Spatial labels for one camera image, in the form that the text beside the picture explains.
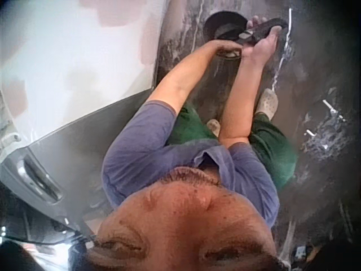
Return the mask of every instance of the forearm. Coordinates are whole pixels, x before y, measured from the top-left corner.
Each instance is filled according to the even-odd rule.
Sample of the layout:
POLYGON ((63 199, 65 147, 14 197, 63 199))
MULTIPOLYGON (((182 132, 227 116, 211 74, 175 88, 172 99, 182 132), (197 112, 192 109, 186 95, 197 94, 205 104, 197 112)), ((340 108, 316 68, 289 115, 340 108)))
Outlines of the forearm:
POLYGON ((248 59, 241 61, 221 120, 219 140, 226 147, 248 142, 262 71, 262 65, 255 65, 248 59))
POLYGON ((217 41, 212 41, 185 57, 163 78, 148 100, 162 100, 178 114, 217 49, 217 41))

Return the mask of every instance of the sneaker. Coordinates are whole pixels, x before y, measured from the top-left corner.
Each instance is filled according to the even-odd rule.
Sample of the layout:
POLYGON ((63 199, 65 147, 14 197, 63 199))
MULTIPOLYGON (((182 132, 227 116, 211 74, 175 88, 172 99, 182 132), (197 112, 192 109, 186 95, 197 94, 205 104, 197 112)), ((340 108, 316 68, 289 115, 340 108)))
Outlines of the sneaker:
POLYGON ((218 120, 216 120, 216 119, 209 120, 209 121, 207 122, 207 127, 208 127, 209 130, 212 131, 212 133, 213 133, 216 137, 219 136, 219 131, 221 131, 221 125, 220 125, 220 123, 219 123, 218 120))
POLYGON ((275 115, 278 108, 278 98, 274 91, 265 89, 259 99, 255 114, 264 113, 270 120, 275 115))

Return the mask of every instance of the skin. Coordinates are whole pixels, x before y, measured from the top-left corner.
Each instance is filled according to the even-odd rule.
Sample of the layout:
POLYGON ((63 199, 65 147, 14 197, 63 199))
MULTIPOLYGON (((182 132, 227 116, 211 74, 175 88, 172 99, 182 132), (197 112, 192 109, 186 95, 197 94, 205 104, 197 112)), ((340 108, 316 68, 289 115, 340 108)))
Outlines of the skin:
MULTIPOLYGON (((254 17, 248 27, 258 23, 254 17)), ((219 140, 226 147, 248 143, 259 81, 279 30, 255 47, 208 42, 170 71, 148 100, 178 114, 216 52, 241 50, 219 140)), ((134 193, 106 218, 96 240, 89 259, 114 270, 261 270, 276 254, 264 219, 245 197, 222 187, 217 167, 177 168, 134 193)))

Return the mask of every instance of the shirt sleeve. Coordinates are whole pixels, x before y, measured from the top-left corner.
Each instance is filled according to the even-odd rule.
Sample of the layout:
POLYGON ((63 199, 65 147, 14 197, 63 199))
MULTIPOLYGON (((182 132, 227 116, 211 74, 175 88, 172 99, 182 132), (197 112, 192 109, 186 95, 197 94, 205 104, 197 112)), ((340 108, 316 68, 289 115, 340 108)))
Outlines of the shirt sleeve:
POLYGON ((236 183, 236 192, 244 195, 272 227, 279 210, 276 187, 265 166, 257 158, 250 144, 233 144, 229 151, 236 171, 242 176, 236 183))
POLYGON ((118 206, 129 194, 152 180, 143 171, 161 163, 156 153, 164 148, 177 115, 166 103, 145 103, 111 144, 103 161, 105 193, 118 206))

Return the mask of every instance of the man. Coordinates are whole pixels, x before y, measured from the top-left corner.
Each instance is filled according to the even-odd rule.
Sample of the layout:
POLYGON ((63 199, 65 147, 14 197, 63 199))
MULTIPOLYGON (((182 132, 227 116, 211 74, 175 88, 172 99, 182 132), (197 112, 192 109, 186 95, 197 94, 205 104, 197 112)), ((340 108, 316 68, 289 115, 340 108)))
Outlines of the man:
MULTIPOLYGON (((255 24, 256 16, 248 27, 255 24)), ((117 209, 89 251, 96 266, 277 270, 270 232, 279 208, 276 185, 293 174, 296 156, 270 123, 276 94, 265 90, 255 117, 253 111, 279 31, 272 28, 254 47, 208 42, 164 77, 115 139, 103 181, 117 209), (183 105, 219 50, 241 50, 241 63, 217 139, 183 105)))

